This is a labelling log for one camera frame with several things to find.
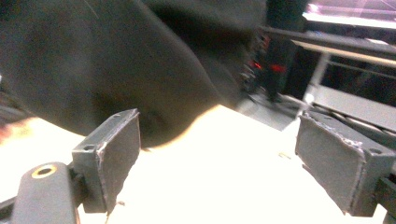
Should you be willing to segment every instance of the black fabric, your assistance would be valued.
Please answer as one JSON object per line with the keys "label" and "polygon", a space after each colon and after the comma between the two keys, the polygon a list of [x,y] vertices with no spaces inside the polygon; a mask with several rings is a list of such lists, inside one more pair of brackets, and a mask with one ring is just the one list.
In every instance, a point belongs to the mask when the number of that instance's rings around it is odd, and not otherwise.
{"label": "black fabric", "polygon": [[14,0],[2,4],[0,72],[31,112],[88,134],[141,112],[144,147],[238,101],[261,1]]}

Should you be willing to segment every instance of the white table surface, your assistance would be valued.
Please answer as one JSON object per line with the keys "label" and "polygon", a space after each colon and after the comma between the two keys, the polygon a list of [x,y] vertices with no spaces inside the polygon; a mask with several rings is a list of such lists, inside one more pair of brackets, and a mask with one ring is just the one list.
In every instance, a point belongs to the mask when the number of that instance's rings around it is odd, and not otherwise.
{"label": "white table surface", "polygon": [[[0,145],[0,201],[32,167],[69,163],[83,139],[41,119],[12,129]],[[382,207],[371,218],[344,216],[294,146],[291,135],[214,107],[178,139],[140,153],[107,223],[382,223]],[[83,224],[106,222],[78,210]]]}

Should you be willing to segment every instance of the screw hole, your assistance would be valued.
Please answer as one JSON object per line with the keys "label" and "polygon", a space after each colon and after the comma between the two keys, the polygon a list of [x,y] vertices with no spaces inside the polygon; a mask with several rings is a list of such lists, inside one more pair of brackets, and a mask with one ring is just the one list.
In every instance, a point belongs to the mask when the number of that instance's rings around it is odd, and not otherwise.
{"label": "screw hole", "polygon": [[32,173],[32,178],[34,179],[41,179],[41,178],[45,178],[49,175],[52,175],[56,172],[57,168],[54,165],[44,165],[41,166],[40,168],[36,169],[33,173]]}
{"label": "screw hole", "polygon": [[85,146],[83,149],[86,150],[86,151],[89,151],[89,150],[92,150],[92,149],[94,149],[94,148],[95,148],[94,145],[87,145],[87,146]]}
{"label": "screw hole", "polygon": [[38,175],[46,175],[47,173],[51,172],[50,168],[42,169],[37,174]]}
{"label": "screw hole", "polygon": [[369,149],[370,152],[374,153],[374,154],[382,154],[382,151],[379,149],[375,149],[375,148],[370,148]]}

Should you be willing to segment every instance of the gray metal block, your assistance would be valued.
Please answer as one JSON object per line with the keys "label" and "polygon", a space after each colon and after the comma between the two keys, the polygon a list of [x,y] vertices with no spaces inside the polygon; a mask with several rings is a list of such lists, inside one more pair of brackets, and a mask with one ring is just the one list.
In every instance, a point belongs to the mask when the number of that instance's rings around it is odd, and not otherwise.
{"label": "gray metal block", "polygon": [[388,177],[396,154],[340,121],[304,112],[296,154],[344,213],[371,217],[375,186]]}
{"label": "gray metal block", "polygon": [[113,115],[73,151],[73,169],[83,175],[87,213],[111,213],[140,150],[137,110]]}

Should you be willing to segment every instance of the black cloth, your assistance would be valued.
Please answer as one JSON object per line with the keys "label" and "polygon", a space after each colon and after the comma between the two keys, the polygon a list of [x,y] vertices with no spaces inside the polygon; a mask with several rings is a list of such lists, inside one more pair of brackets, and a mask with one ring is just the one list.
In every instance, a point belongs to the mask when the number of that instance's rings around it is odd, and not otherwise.
{"label": "black cloth", "polygon": [[261,1],[13,0],[1,5],[0,72],[42,119],[88,134],[141,112],[144,147],[233,106]]}

